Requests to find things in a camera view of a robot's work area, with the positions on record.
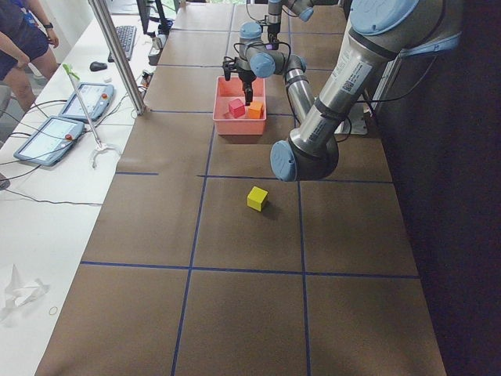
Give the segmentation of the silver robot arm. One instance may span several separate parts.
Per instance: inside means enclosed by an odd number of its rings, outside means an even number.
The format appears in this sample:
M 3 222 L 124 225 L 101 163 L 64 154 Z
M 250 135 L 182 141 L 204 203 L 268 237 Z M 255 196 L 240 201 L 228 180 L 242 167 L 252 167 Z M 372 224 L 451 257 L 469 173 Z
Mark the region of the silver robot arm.
M 303 22 L 308 21 L 314 13 L 315 6 L 337 5 L 334 0 L 272 0 L 268 1 L 268 13 L 258 24 L 267 28 L 268 43 L 272 50 L 279 48 L 282 13 L 288 9 L 291 14 Z
M 461 1 L 353 1 L 337 65 L 321 93 L 313 96 L 305 61 L 280 52 L 278 34 L 283 9 L 306 22 L 319 4 L 270 1 L 263 20 L 241 26 L 238 55 L 222 63 L 226 79 L 238 74 L 247 102 L 257 78 L 283 76 L 300 123 L 270 153 L 274 175 L 286 182 L 323 179 L 334 171 L 339 158 L 334 133 L 382 64 L 397 56 L 433 56 L 454 49 L 461 35 Z

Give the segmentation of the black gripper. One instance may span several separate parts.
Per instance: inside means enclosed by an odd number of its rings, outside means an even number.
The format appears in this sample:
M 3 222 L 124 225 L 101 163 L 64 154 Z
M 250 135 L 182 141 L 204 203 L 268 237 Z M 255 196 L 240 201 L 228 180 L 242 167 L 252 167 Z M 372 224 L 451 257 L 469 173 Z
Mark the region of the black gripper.
M 238 75 L 243 85 L 245 105 L 250 106 L 254 98 L 254 91 L 252 89 L 252 84 L 256 79 L 254 72 L 251 69 L 244 67 L 240 58 L 231 58 L 229 56 L 223 57 L 222 69 L 224 79 L 226 81 L 230 80 L 232 73 L 236 73 Z
M 280 40 L 278 35 L 281 28 L 281 16 L 268 14 L 264 18 L 264 25 L 267 27 L 268 43 L 273 44 L 275 49 L 279 48 Z

